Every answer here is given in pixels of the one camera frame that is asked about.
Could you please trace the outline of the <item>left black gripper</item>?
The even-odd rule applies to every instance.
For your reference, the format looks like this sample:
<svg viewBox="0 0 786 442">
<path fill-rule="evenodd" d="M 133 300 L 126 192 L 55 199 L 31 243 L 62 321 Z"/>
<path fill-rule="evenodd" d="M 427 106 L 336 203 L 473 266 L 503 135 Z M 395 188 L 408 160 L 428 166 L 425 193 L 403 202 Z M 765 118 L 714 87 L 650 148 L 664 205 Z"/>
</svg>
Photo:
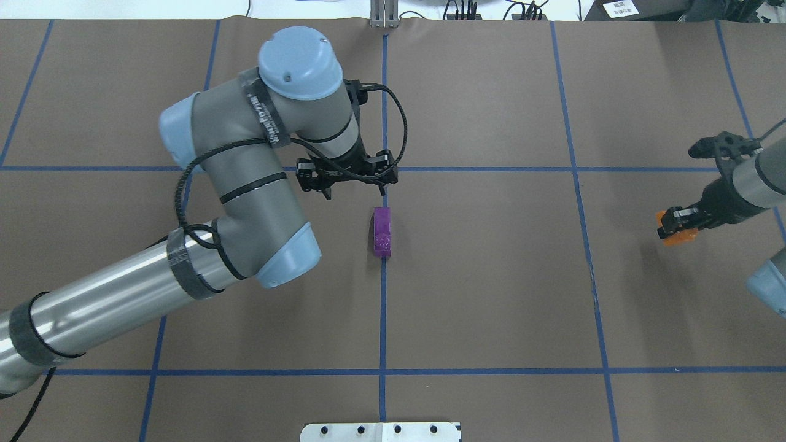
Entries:
<svg viewBox="0 0 786 442">
<path fill-rule="evenodd" d="M 332 199 L 332 186 L 339 182 L 357 181 L 376 187 L 387 196 L 388 187 L 399 181 L 400 157 L 393 157 L 389 149 L 371 157 L 364 153 L 350 153 L 345 162 L 328 159 L 322 154 L 297 160 L 297 181 L 304 192 L 317 192 Z"/>
</svg>

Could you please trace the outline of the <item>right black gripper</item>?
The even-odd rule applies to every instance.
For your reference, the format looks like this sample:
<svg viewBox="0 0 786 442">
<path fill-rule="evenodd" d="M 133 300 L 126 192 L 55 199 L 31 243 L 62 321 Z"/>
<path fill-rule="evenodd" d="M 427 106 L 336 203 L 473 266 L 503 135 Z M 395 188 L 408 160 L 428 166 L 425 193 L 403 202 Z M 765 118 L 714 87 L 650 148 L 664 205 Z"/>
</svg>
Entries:
<svg viewBox="0 0 786 442">
<path fill-rule="evenodd" d="M 670 207 L 657 212 L 660 240 L 695 240 L 699 230 L 743 223 L 765 210 L 741 196 L 733 185 L 733 171 L 755 158 L 761 144 L 727 131 L 704 137 L 688 149 L 690 157 L 715 160 L 720 177 L 707 185 L 700 200 L 688 209 Z"/>
</svg>

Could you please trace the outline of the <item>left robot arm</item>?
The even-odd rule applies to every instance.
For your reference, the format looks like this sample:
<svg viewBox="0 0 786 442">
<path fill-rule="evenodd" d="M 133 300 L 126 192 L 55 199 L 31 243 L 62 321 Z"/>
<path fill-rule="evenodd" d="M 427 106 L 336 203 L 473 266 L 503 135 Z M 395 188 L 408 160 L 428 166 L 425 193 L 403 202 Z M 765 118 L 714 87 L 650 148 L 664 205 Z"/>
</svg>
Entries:
<svg viewBox="0 0 786 442">
<path fill-rule="evenodd" d="M 322 257 L 278 148 L 299 145 L 297 184 L 329 200 L 337 182 L 385 193 L 402 154 L 366 152 L 360 106 L 390 87 L 346 79 L 332 43 L 309 27 L 273 33 L 257 64 L 196 92 L 159 117 L 181 168 L 177 227 L 162 241 L 2 313 L 2 399 L 110 339 L 254 277 L 264 288 L 311 271 Z"/>
</svg>

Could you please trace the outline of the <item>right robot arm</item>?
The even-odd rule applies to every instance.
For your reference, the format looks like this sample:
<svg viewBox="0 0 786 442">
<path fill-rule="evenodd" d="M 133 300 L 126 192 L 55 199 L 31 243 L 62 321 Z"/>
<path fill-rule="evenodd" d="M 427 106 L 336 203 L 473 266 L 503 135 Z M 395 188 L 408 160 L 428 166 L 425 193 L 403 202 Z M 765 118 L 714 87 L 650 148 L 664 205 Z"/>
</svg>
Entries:
<svg viewBox="0 0 786 442">
<path fill-rule="evenodd" d="M 740 224 L 785 201 L 785 140 L 769 147 L 764 137 L 745 138 L 724 131 L 701 138 L 688 154 L 715 160 L 720 176 L 707 185 L 699 201 L 658 212 L 657 234 L 665 244 L 691 241 L 700 230 Z"/>
</svg>

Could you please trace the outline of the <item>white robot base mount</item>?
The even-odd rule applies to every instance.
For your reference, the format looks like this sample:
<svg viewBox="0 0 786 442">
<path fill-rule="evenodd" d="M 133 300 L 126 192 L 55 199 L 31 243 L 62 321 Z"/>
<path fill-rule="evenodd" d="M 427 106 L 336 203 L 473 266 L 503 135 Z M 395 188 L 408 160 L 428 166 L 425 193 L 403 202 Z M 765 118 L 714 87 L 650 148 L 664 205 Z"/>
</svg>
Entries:
<svg viewBox="0 0 786 442">
<path fill-rule="evenodd" d="M 304 426 L 300 441 L 461 441 L 454 422 L 313 423 Z"/>
</svg>

